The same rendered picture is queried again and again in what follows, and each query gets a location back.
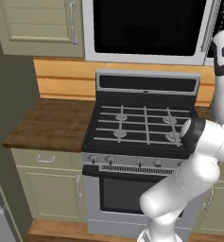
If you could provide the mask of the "grey microwave door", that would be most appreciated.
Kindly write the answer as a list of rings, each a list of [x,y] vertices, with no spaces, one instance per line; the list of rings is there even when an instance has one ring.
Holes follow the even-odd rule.
[[[200,47],[200,51],[203,53],[206,53],[208,51],[210,41],[213,35],[214,27],[215,27],[216,16],[218,14],[220,3],[221,3],[221,0],[210,0],[210,1],[212,2],[212,5],[208,13],[208,19],[207,19],[207,24],[205,28],[204,38],[202,41],[202,45]]]

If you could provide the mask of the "black oven door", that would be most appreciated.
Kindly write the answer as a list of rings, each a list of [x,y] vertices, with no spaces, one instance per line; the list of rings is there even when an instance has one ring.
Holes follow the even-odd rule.
[[[148,224],[139,198],[161,179],[142,181],[86,176],[88,232],[137,238]]]

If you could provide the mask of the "green drawer front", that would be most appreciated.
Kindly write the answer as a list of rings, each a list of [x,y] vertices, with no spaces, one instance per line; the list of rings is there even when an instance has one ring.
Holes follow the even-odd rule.
[[[19,148],[13,148],[11,153],[17,165],[57,169],[82,169],[80,153]]]

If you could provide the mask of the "black and grey gas stove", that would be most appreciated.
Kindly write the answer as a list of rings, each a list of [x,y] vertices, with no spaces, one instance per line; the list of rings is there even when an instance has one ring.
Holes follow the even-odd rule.
[[[83,165],[176,169],[189,154],[182,145],[182,125],[196,116],[200,75],[99,69],[95,73],[96,102],[82,148]],[[89,156],[95,155],[92,164]],[[155,167],[155,161],[162,167]]]

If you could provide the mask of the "grey microwave oven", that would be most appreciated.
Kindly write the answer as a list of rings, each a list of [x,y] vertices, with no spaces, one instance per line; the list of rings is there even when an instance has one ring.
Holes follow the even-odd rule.
[[[210,45],[200,51],[211,5],[210,0],[82,0],[85,59],[211,65]],[[212,38],[221,30],[224,0]]]

